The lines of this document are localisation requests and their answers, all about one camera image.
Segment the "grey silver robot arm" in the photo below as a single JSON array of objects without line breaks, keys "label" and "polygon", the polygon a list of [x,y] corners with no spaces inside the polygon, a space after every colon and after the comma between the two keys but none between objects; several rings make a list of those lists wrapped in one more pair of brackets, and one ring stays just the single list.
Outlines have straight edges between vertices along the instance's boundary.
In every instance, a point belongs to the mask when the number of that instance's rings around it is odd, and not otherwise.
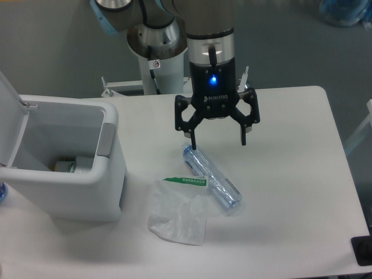
[{"label": "grey silver robot arm", "polygon": [[256,91],[237,89],[231,1],[91,1],[91,7],[102,28],[127,32],[153,83],[165,60],[188,52],[192,95],[175,98],[176,130],[194,140],[202,120],[231,117],[246,141],[260,114]]}]

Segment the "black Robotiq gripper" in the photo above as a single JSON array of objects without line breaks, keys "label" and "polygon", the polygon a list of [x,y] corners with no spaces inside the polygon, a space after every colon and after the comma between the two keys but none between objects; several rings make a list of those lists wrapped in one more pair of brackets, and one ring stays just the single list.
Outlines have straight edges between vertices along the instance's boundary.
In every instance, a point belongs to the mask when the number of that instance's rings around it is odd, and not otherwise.
[{"label": "black Robotiq gripper", "polygon": [[246,145],[247,133],[260,122],[259,103],[252,87],[237,93],[235,59],[219,63],[216,67],[189,65],[192,97],[176,95],[175,129],[182,131],[191,140],[192,149],[196,149],[195,129],[201,121],[204,118],[225,118],[233,110],[232,118],[240,125],[241,144]]}]

